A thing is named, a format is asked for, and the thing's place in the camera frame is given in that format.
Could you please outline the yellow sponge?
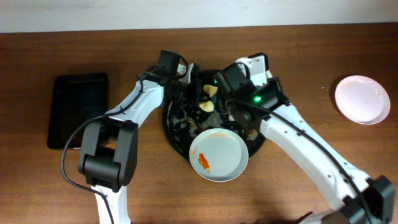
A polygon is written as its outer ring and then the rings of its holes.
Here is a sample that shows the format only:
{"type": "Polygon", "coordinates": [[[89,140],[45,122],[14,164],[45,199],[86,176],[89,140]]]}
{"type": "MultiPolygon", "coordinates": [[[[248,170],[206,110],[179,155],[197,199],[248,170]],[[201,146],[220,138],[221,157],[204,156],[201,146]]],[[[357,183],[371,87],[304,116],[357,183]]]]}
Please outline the yellow sponge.
{"type": "Polygon", "coordinates": [[[212,112],[214,110],[214,103],[212,102],[212,97],[216,95],[218,91],[217,86],[204,85],[203,87],[204,96],[199,102],[199,107],[204,112],[212,112]]]}

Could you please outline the light blue plate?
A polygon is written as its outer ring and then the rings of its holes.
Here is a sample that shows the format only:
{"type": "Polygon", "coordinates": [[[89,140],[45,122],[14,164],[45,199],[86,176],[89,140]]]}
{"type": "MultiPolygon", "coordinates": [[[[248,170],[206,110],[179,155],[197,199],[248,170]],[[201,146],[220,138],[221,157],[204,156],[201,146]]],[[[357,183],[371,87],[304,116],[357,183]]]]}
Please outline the light blue plate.
{"type": "Polygon", "coordinates": [[[189,161],[206,180],[227,182],[241,175],[249,160],[248,147],[236,133],[213,128],[200,133],[191,143],[189,161]]]}

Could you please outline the white plate top pinkish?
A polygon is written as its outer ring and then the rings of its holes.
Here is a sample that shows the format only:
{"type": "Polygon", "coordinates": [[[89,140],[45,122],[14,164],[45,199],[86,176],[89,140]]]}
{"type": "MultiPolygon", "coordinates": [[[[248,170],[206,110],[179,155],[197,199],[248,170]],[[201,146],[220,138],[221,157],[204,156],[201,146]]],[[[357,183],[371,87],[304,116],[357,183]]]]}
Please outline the white plate top pinkish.
{"type": "Polygon", "coordinates": [[[361,75],[348,76],[337,84],[335,102],[347,119],[365,125],[380,123],[391,109],[387,91],[375,80],[361,75]]]}

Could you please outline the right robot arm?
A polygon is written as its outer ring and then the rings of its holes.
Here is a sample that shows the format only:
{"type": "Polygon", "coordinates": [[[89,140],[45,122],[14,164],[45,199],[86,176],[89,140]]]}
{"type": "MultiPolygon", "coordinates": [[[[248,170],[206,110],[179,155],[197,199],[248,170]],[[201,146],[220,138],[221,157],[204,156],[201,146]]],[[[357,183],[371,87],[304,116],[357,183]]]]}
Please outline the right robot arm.
{"type": "Polygon", "coordinates": [[[224,109],[241,124],[254,123],[311,178],[330,209],[308,213],[300,223],[390,223],[396,190],[385,176],[372,179],[340,156],[301,117],[277,78],[262,85],[248,67],[232,63],[214,78],[224,109]]]}

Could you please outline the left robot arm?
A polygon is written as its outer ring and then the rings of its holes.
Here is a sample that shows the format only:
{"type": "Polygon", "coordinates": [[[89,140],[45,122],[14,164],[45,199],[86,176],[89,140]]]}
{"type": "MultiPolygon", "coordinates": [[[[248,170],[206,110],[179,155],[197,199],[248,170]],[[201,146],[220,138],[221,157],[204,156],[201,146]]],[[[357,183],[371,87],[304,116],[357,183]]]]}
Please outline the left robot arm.
{"type": "Polygon", "coordinates": [[[138,131],[152,111],[168,100],[198,104],[193,81],[199,67],[162,50],[157,65],[138,75],[130,94],[117,107],[84,122],[78,171],[95,194],[100,223],[130,223],[127,186],[137,166],[138,131]]]}

